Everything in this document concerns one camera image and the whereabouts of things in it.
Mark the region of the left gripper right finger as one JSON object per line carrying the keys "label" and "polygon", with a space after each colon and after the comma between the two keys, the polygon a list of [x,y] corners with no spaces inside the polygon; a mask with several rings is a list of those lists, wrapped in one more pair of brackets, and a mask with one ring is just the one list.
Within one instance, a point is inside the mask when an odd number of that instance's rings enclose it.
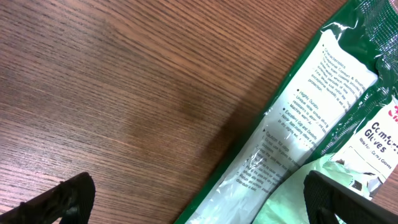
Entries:
{"label": "left gripper right finger", "polygon": [[306,176],[303,194],[310,224],[397,224],[396,214],[318,171]]}

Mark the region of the green plastic packet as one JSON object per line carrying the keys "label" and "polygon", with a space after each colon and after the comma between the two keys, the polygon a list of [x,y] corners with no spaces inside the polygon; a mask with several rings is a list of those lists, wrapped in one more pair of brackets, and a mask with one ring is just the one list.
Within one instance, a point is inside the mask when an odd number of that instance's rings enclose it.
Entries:
{"label": "green plastic packet", "polygon": [[397,2],[350,0],[317,30],[256,121],[178,223],[254,223],[271,194],[327,154],[371,174],[397,166]]}

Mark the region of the pale teal sachet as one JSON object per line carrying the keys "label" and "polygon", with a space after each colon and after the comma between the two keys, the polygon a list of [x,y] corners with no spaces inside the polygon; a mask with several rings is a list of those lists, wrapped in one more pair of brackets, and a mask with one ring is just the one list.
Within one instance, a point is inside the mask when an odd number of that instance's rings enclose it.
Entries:
{"label": "pale teal sachet", "polygon": [[333,153],[327,154],[294,172],[266,200],[253,222],[262,224],[308,224],[303,191],[304,180],[312,170],[321,172],[369,200],[368,182],[373,175],[346,168],[344,165],[331,160],[333,156]]}

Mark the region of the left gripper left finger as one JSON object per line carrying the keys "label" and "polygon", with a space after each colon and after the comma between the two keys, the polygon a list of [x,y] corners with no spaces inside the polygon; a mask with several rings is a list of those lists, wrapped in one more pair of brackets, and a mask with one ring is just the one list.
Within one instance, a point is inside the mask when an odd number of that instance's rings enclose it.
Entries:
{"label": "left gripper left finger", "polygon": [[87,172],[61,182],[1,215],[2,224],[87,224],[95,201],[95,184]]}

